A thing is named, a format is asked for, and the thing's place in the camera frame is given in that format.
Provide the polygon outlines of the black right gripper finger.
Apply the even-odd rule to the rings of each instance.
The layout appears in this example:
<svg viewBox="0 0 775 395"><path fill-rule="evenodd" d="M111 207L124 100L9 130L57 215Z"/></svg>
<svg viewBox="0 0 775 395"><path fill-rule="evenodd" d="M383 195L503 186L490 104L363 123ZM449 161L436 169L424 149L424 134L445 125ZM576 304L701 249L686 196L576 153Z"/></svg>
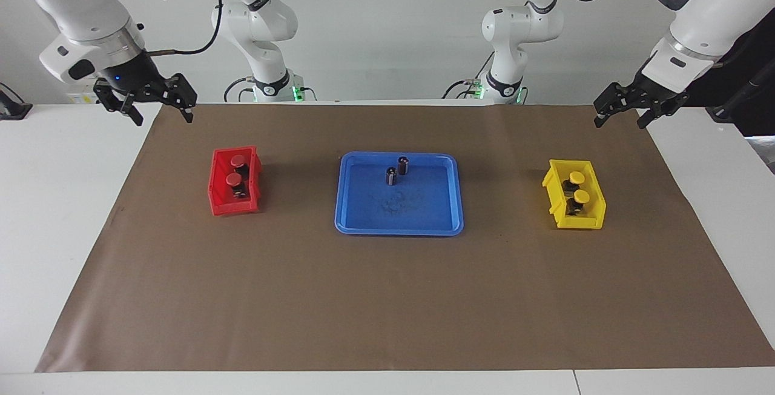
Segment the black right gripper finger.
<svg viewBox="0 0 775 395"><path fill-rule="evenodd" d="M163 105L171 106L180 111L187 124L194 120L194 107L197 104L197 92L183 74L175 74L164 81L161 96Z"/></svg>
<svg viewBox="0 0 775 395"><path fill-rule="evenodd" d="M143 116L134 105L136 101L136 94L134 92L128 92L124 94L123 99L119 99L113 86L105 79L97 79L94 83L93 91L106 111L120 113L122 116L131 119L133 124L138 125L138 127L143 125Z"/></svg>

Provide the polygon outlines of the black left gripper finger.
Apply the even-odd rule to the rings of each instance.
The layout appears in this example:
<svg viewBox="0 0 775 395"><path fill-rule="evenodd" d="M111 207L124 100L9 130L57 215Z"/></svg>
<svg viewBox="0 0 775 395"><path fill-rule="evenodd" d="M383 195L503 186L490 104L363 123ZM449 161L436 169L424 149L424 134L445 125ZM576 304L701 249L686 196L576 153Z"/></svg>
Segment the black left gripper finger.
<svg viewBox="0 0 775 395"><path fill-rule="evenodd" d="M672 116L674 113L673 103L657 103L650 106L637 120L639 129L643 130L648 124L662 116Z"/></svg>
<svg viewBox="0 0 775 395"><path fill-rule="evenodd" d="M632 99L637 99L636 89L632 86L622 86L618 82L612 82L598 95L593 101L593 108L597 116L593 119L595 127L598 129L608 121L608 119L623 111L633 108Z"/></svg>

